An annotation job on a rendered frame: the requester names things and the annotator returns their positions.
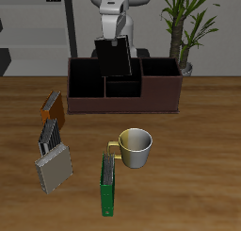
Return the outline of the dark grey book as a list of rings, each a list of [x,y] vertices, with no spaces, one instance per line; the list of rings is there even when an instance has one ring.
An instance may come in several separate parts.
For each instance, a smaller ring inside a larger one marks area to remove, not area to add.
[[[57,119],[47,119],[41,131],[38,145],[40,153],[44,156],[61,143]]]

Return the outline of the dark grey block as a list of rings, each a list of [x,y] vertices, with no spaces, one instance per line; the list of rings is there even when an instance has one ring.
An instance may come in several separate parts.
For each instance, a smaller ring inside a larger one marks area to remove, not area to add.
[[[7,48],[0,48],[0,76],[3,76],[11,63],[11,57]]]

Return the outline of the green book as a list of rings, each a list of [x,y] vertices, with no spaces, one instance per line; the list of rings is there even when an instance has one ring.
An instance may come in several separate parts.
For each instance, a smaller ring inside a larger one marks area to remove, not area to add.
[[[102,215],[112,217],[115,199],[115,159],[113,154],[103,153],[100,194]]]

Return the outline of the dark vertical post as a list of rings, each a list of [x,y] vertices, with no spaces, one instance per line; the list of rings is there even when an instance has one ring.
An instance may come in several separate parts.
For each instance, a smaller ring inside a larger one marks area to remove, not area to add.
[[[76,58],[77,44],[76,44],[76,36],[75,36],[72,0],[64,0],[64,2],[65,2],[65,11],[66,11],[66,20],[67,20],[71,57]]]

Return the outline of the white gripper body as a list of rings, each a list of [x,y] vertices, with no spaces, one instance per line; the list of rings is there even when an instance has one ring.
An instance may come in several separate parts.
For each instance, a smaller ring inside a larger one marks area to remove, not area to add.
[[[126,13],[120,15],[103,15],[102,30],[104,38],[107,40],[116,39],[122,32],[126,24]]]

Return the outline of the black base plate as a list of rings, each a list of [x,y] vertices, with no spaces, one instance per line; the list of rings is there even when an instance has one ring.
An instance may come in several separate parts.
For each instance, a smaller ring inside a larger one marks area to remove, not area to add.
[[[93,58],[96,58],[96,57],[97,57],[97,53],[96,53],[95,50],[92,51],[91,56],[92,56]],[[149,53],[149,51],[148,51],[147,49],[145,49],[145,48],[137,48],[137,56],[138,56],[139,58],[148,58],[148,57],[150,56],[150,53]]]

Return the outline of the green pot plant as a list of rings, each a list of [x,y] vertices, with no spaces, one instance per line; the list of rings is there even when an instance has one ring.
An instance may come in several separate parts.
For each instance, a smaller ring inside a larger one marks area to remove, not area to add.
[[[201,25],[206,9],[193,15],[193,12],[207,0],[165,0],[168,4],[161,11],[160,17],[166,12],[170,19],[166,19],[168,33],[171,35],[169,56],[175,58],[183,76],[191,76],[193,65],[188,62],[189,51],[192,47],[200,47],[200,39],[205,35],[217,32],[212,28],[216,16]]]

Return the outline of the orange book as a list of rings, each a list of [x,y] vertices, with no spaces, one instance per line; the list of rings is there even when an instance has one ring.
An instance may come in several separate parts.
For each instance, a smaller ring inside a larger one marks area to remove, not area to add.
[[[42,107],[40,108],[42,123],[46,120],[57,119],[58,129],[65,123],[65,114],[60,91],[51,91]]]

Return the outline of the dark brown desk caddy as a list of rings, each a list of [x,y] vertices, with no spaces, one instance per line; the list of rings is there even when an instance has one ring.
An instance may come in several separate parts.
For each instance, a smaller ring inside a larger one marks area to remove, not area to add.
[[[71,58],[70,114],[176,113],[183,76],[174,58],[133,58],[129,76],[103,77],[97,58]]]

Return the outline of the black book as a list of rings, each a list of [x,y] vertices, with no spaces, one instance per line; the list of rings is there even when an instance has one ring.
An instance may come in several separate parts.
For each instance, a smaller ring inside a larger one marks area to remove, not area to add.
[[[117,46],[112,46],[112,40],[99,38],[95,41],[95,50],[102,76],[131,75],[131,54],[128,36],[118,36]]]

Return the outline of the light grey book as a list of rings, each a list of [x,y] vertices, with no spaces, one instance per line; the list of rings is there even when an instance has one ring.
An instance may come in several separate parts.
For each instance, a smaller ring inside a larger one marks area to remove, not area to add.
[[[35,161],[42,190],[49,194],[72,175],[68,146],[60,143],[48,154]]]

